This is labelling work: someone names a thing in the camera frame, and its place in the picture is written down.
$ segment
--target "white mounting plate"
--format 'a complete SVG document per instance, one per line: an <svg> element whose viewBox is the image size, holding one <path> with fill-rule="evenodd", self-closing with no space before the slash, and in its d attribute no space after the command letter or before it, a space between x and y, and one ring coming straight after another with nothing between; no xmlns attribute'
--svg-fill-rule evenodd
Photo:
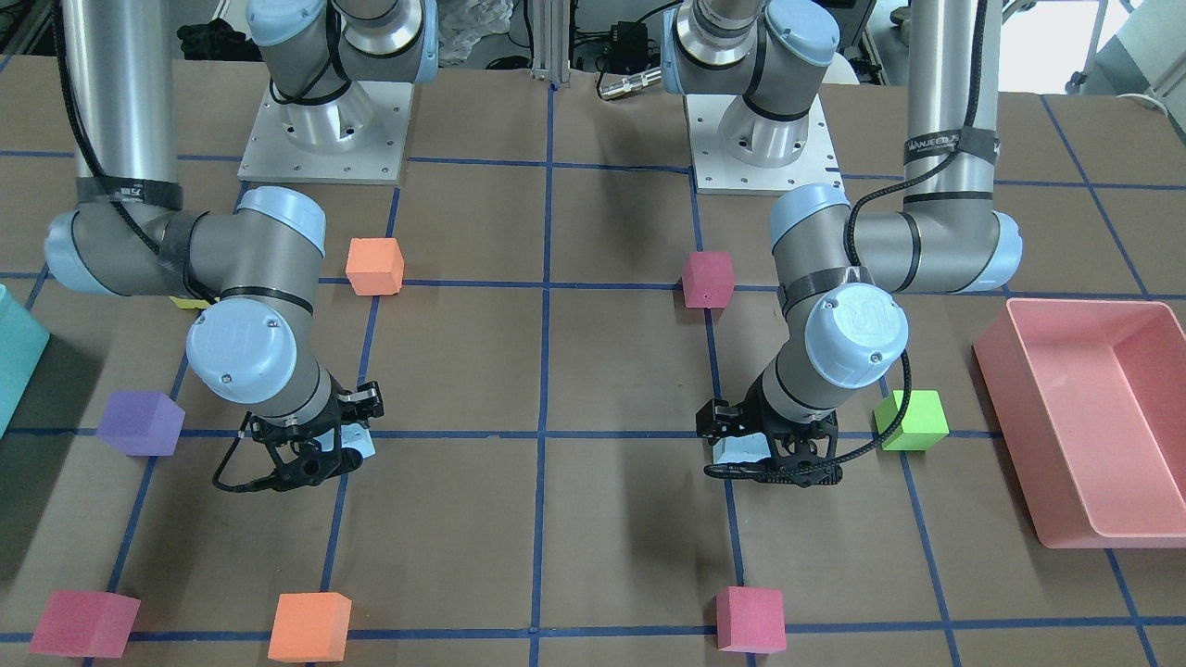
<svg viewBox="0 0 1186 667"><path fill-rule="evenodd" d="M696 169L696 189L708 195L780 195L808 183L830 183L843 191L831 133L816 96L809 112L808 140L799 158L785 167L742 163L725 150L718 126L733 95L687 95L688 139Z"/></svg>
<svg viewBox="0 0 1186 667"><path fill-rule="evenodd" d="M382 81L358 83L375 103L382 126L372 127L369 141L345 153L313 153L289 140L283 109L264 90L238 165L240 180L397 185L415 87Z"/></svg>

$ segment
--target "pink plastic container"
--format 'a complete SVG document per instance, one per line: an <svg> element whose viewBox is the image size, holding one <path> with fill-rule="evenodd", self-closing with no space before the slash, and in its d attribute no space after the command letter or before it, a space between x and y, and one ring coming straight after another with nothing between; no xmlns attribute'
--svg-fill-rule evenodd
<svg viewBox="0 0 1186 667"><path fill-rule="evenodd" d="M1009 299L974 347L1044 545L1186 547L1186 336L1168 306Z"/></svg>

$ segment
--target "orange cube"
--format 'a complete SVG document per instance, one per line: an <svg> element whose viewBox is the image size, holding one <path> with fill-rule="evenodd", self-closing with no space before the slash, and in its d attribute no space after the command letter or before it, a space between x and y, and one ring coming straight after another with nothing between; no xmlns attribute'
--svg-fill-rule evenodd
<svg viewBox="0 0 1186 667"><path fill-rule="evenodd" d="M346 656L350 599L342 593L282 593L268 658L280 662L340 662Z"/></svg>
<svg viewBox="0 0 1186 667"><path fill-rule="evenodd" d="M395 239L351 239L346 278L359 297L396 294L403 287L403 254Z"/></svg>

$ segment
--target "white cable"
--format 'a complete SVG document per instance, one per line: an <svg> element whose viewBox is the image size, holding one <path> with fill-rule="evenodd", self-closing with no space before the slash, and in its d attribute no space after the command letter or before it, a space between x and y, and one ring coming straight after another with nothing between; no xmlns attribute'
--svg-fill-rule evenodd
<svg viewBox="0 0 1186 667"><path fill-rule="evenodd" d="M1169 109L1166 108L1165 102L1158 100L1152 95L1146 95L1143 93L1124 93L1122 95L1117 95L1117 97L1124 97L1126 100L1139 100L1141 102L1144 102L1144 104L1141 104L1142 107L1161 109L1161 113L1165 114L1166 117L1169 117Z"/></svg>

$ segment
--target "table surface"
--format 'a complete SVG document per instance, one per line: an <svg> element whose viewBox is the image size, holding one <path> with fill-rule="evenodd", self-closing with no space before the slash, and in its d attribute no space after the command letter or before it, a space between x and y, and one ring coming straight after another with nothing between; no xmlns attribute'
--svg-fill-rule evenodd
<svg viewBox="0 0 1186 667"><path fill-rule="evenodd" d="M174 71L186 208L230 211L254 185L236 169L267 71ZM849 197L900 180L906 91L822 100ZM739 400L786 338L773 199L693 190L678 97L442 71L417 93L398 189L298 186L329 216L312 344L345 383L382 383L378 453L242 496L210 485L242 412L187 370L193 311L46 275L74 145L52 61L4 61L0 279L53 337L0 444L0 663L63 663L26 650L69 589L144 601L120 665L269 665L278 596L317 590L353 601L352 666L742 665L715 650L713 611L741 583L784 592L771 667L1186 663L1186 552L1044 548L971 354L1009 296L1186 315L1186 148L1123 100L1002 95L1000 117L996 208L1021 225L1021 268L997 292L900 297L916 387L940 393L951 437L860 458L835 488L722 484L693 415ZM349 239L383 235L406 287L357 297ZM682 305L697 249L732 253L723 311ZM173 456L95 438L125 389L185 409ZM842 449L869 437L882 390L840 409ZM240 452L231 479L270 469Z"/></svg>

